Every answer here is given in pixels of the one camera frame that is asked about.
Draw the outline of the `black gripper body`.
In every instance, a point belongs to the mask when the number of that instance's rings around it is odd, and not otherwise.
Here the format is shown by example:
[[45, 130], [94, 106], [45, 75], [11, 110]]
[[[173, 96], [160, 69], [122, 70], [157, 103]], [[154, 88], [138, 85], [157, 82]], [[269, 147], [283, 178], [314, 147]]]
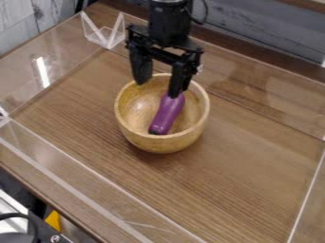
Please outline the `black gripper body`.
[[149, 0], [149, 23], [128, 27], [128, 48], [133, 65], [152, 65], [158, 60], [169, 65], [200, 65], [203, 48], [191, 40], [193, 0]]

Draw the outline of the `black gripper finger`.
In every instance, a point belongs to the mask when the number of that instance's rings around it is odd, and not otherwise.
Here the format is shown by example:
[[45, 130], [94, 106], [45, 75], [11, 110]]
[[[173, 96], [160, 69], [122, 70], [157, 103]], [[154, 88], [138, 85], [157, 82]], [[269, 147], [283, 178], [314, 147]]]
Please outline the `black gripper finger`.
[[140, 47], [130, 48], [133, 75], [138, 85], [144, 85], [153, 77], [152, 55]]
[[197, 64], [193, 61], [176, 62], [172, 68], [168, 96], [176, 99], [188, 90], [192, 77], [197, 74]]

